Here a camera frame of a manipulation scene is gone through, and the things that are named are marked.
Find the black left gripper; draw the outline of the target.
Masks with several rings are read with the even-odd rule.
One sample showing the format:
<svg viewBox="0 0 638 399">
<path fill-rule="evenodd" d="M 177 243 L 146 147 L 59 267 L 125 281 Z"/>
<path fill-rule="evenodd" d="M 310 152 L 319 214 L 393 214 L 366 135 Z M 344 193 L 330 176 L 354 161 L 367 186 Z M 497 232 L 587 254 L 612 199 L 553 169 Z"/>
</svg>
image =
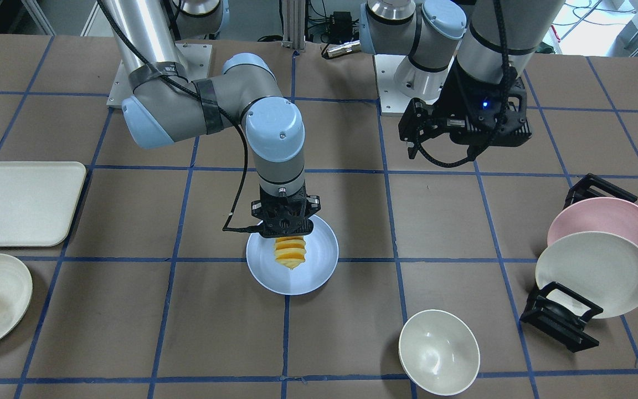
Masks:
<svg viewBox="0 0 638 399">
<path fill-rule="evenodd" d="M 532 138 L 526 103 L 524 83 L 514 66 L 496 83 L 483 83 L 453 65 L 433 105 L 410 100 L 398 122 L 399 137 L 408 145 L 410 159 L 420 152 L 435 161 L 423 143 L 448 134 L 454 144 L 468 146 L 464 161 L 473 161 L 487 147 L 517 147 Z"/>
</svg>

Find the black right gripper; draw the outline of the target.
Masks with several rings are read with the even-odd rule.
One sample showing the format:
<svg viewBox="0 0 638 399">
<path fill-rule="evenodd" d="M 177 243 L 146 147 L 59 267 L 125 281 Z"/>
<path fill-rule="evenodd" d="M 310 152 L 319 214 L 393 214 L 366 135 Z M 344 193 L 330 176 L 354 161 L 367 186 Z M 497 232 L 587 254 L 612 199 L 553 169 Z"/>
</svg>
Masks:
<svg viewBox="0 0 638 399">
<path fill-rule="evenodd" d="M 321 209 L 321 198 L 307 195 L 306 189 L 286 196 L 274 196 L 259 190 L 259 200 L 251 203 L 251 215 L 261 222 L 251 233 L 264 238 L 304 237 L 312 233 L 311 216 Z"/>
</svg>

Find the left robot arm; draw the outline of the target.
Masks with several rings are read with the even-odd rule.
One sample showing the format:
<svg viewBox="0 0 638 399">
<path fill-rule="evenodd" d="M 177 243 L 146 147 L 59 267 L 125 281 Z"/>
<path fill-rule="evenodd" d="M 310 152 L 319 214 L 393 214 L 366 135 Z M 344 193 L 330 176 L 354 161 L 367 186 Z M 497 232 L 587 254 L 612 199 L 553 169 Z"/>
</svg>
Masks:
<svg viewBox="0 0 638 399">
<path fill-rule="evenodd" d="M 409 96 L 398 122 L 408 156 L 436 166 L 472 162 L 488 147 L 532 138 L 522 73 L 563 1 L 367 1 L 362 51 L 403 57 L 395 81 Z"/>
</svg>

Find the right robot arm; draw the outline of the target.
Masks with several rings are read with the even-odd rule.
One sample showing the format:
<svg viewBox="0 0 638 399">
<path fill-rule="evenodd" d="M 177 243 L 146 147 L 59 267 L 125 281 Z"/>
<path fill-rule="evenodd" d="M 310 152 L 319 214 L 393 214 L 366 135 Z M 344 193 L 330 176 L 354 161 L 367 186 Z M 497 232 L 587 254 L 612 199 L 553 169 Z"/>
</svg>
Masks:
<svg viewBox="0 0 638 399">
<path fill-rule="evenodd" d="M 218 76 L 192 79 L 172 39 L 159 1 L 99 1 L 122 54 L 131 96 L 122 113 L 139 147 L 155 149 L 234 128 L 244 159 L 255 160 L 259 224 L 235 228 L 264 238 L 304 237 L 321 200 L 305 185 L 305 126 L 296 104 L 282 96 L 263 58 L 239 53 Z"/>
</svg>

